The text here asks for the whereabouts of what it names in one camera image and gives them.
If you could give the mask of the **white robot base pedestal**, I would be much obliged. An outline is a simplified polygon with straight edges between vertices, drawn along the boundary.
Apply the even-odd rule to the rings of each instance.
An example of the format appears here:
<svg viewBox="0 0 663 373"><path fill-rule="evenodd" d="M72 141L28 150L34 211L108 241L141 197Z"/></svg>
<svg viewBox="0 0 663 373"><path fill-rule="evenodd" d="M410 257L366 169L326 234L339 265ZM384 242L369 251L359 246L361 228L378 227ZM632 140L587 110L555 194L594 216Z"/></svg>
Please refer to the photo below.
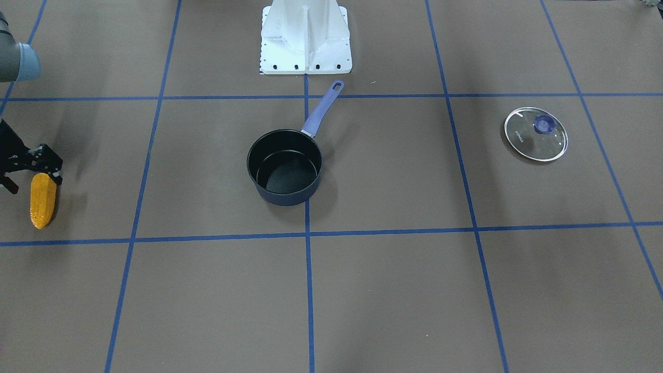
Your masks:
<svg viewBox="0 0 663 373"><path fill-rule="evenodd" d="M261 12L261 74L348 74L348 10L337 1L273 1Z"/></svg>

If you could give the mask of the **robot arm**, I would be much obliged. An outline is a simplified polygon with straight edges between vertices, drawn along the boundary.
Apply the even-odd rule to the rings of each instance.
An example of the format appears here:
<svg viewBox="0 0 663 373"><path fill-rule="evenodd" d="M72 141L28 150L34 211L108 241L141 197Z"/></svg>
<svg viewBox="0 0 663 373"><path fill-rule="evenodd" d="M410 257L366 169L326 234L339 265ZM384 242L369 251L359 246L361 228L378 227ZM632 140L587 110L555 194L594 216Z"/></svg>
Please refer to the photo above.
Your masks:
<svg viewBox="0 0 663 373"><path fill-rule="evenodd" d="M29 44L15 40L7 17L1 13L1 79L2 82L35 80L42 71L38 54ZM9 173L30 170L45 173L56 185L62 184L63 160L47 144L28 148L7 121L1 122L1 184L11 194L18 185Z"/></svg>

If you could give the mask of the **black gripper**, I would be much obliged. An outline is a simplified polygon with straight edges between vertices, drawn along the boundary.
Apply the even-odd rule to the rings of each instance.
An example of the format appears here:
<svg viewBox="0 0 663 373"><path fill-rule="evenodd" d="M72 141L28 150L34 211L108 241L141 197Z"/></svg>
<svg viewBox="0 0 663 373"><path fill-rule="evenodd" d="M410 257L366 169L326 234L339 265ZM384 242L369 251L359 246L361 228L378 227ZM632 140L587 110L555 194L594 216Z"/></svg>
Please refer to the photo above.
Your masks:
<svg viewBox="0 0 663 373"><path fill-rule="evenodd" d="M29 149L9 124L1 124L1 184L11 194L17 194L18 185L7 177L7 173L30 170L45 173L57 186L62 185L60 174L63 160L47 144Z"/></svg>

